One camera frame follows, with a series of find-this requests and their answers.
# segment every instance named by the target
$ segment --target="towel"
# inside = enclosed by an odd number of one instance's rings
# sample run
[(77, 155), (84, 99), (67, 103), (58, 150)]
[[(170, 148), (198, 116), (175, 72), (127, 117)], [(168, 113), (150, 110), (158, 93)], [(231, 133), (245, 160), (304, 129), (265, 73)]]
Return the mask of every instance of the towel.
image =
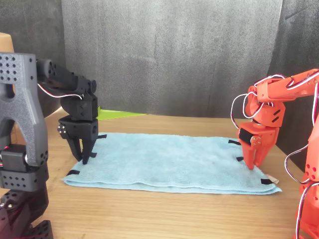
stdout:
[(99, 133), (88, 164), (68, 185), (171, 193), (272, 194), (281, 191), (257, 167), (249, 170), (233, 138)]

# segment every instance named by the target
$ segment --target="wooden table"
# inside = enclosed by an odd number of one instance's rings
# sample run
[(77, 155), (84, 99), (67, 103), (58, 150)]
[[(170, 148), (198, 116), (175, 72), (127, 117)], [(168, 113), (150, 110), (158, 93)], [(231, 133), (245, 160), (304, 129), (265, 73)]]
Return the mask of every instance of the wooden table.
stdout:
[[(65, 116), (58, 110), (46, 118), (49, 137), (49, 206), (55, 239), (291, 239), (299, 185), (284, 169), (277, 147), (261, 169), (279, 179), (283, 190), (266, 196), (179, 194), (72, 187), (61, 180), (74, 166), (66, 140), (56, 128)], [(230, 119), (145, 115), (99, 121), (99, 132), (236, 137)], [(302, 172), (293, 163), (291, 171)]]

